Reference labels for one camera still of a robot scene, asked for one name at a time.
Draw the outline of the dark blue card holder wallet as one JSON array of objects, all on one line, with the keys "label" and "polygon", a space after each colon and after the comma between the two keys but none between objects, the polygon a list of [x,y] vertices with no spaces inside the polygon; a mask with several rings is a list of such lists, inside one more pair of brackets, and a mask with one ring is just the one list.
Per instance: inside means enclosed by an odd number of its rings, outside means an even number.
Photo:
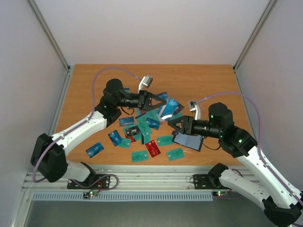
[{"label": "dark blue card holder wallet", "polygon": [[173,136],[172,141],[174,143],[193,149],[198,152],[201,151],[203,140],[204,140],[201,135],[198,136],[185,135],[177,131],[173,131],[172,136]]}]

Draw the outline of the blue striped card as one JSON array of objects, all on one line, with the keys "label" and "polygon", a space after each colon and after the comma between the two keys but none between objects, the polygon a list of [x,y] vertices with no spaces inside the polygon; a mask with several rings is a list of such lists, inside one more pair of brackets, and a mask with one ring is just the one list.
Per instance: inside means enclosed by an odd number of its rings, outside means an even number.
[{"label": "blue striped card", "polygon": [[168,121],[183,109],[184,106],[181,103],[174,98],[170,98],[167,103],[159,109],[157,115],[161,121]]}]

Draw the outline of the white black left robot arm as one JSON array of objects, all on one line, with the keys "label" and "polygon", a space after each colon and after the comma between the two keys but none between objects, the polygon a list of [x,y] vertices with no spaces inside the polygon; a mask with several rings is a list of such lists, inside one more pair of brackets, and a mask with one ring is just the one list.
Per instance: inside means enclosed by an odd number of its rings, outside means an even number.
[{"label": "white black left robot arm", "polygon": [[93,105],[88,116],[59,133],[38,136],[30,159],[34,167],[33,181],[39,182],[36,178],[39,172],[50,183],[65,178],[91,188],[95,184],[94,171],[85,163],[68,161],[67,155],[88,137],[113,124],[120,117],[122,107],[147,112],[166,103],[165,99],[146,90],[127,93],[119,79],[109,80],[99,104]]}]

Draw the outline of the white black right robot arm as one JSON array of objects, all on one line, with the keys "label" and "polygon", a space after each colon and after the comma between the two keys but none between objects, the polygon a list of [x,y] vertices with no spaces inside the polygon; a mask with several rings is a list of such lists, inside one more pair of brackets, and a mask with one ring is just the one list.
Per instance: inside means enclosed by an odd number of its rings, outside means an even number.
[{"label": "white black right robot arm", "polygon": [[218,163],[208,172],[211,186],[238,192],[258,205],[278,227],[296,226],[303,210],[302,191],[279,173],[249,132],[235,126],[232,111],[226,105],[212,104],[208,112],[208,120],[182,116],[170,120],[168,125],[184,135],[218,139],[219,146],[244,164],[261,183],[254,184]]}]

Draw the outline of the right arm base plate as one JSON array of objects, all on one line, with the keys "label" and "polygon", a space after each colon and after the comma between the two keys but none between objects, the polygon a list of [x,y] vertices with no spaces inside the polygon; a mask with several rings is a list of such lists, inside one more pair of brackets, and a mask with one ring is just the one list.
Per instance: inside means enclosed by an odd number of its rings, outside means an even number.
[{"label": "right arm base plate", "polygon": [[212,183],[207,174],[195,174],[193,177],[193,184],[196,190],[215,190],[219,189],[220,185]]}]

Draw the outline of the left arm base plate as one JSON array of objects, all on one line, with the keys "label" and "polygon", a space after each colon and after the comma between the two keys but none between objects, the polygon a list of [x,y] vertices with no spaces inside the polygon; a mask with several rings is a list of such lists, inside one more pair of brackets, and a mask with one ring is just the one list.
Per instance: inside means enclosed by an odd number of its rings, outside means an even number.
[{"label": "left arm base plate", "polygon": [[81,190],[81,189],[109,189],[111,183],[111,176],[104,174],[95,174],[89,176],[84,182],[78,182],[72,179],[68,180],[67,189]]}]

